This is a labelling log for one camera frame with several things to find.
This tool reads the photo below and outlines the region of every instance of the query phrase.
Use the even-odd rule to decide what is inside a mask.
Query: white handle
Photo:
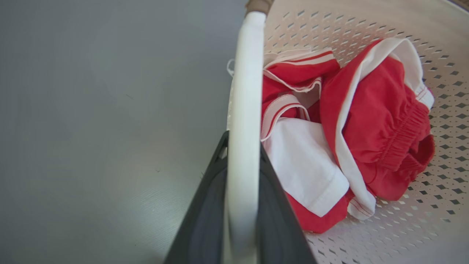
[[[265,19],[246,15],[236,49],[226,194],[233,258],[255,249]]]

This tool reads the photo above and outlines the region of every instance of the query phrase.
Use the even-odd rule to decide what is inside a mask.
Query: black object
[[[165,264],[220,264],[228,147],[225,132],[213,154]],[[261,145],[257,249],[261,264],[316,264],[303,232]]]

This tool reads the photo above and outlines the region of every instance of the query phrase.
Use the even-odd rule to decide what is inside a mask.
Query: red fabric
[[[331,229],[331,227],[347,217],[348,203],[354,197],[353,192],[349,189],[344,197],[342,197],[342,199],[340,199],[326,215],[323,217],[318,217],[317,215],[308,211],[308,209],[302,206],[288,193],[286,194],[293,211],[298,218],[298,222],[300,223],[301,228],[303,230],[319,234],[322,234]]]
[[[347,88],[350,75],[374,45],[323,85],[320,115],[331,149],[335,147],[335,122],[340,110],[334,104],[345,99],[338,96],[338,87]],[[402,63],[387,57],[363,78],[342,130],[368,189],[387,200],[398,200],[404,194],[435,151],[433,137],[429,135],[429,110],[406,87],[404,74]]]
[[[322,123],[336,160],[335,130],[341,106],[357,68],[379,42],[370,44],[342,69],[335,60],[314,65],[278,63],[268,68],[291,87],[305,87],[322,77],[320,101],[308,108],[308,114],[311,121]],[[273,100],[286,93],[293,94],[285,85],[264,77],[263,113]],[[360,81],[342,134],[373,195],[398,200],[424,171],[434,154],[428,114],[428,108],[404,84],[402,63],[391,57]],[[299,110],[289,109],[282,116],[299,118]],[[350,203],[354,197],[351,190],[323,217],[308,211],[289,194],[287,197],[302,229],[316,233],[343,220],[349,204],[364,210],[359,203]]]

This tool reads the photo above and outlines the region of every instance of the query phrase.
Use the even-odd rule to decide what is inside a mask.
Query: red clothing
[[[350,190],[323,217],[288,195],[302,228],[317,233],[341,221],[347,211],[358,219],[370,217],[375,196],[398,200],[434,154],[428,119],[434,99],[408,40],[376,41],[342,69],[329,51],[273,61],[266,66],[263,84],[261,140],[269,137],[280,116],[322,123],[350,183]],[[313,104],[308,94],[315,88],[320,100]]]

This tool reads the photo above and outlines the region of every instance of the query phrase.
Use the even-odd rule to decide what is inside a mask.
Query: white fabric
[[[348,212],[360,220],[365,220],[374,214],[376,199],[366,189],[362,174],[342,135],[342,129],[347,120],[358,83],[388,56],[402,62],[405,70],[405,84],[415,92],[416,98],[429,109],[433,105],[433,96],[422,82],[422,69],[417,52],[408,39],[388,38],[382,40],[369,50],[357,67],[337,120],[335,153],[340,167],[350,183],[350,188],[355,194],[348,205]]]
[[[348,191],[321,124],[281,117],[264,147],[283,189],[317,216],[328,213]]]

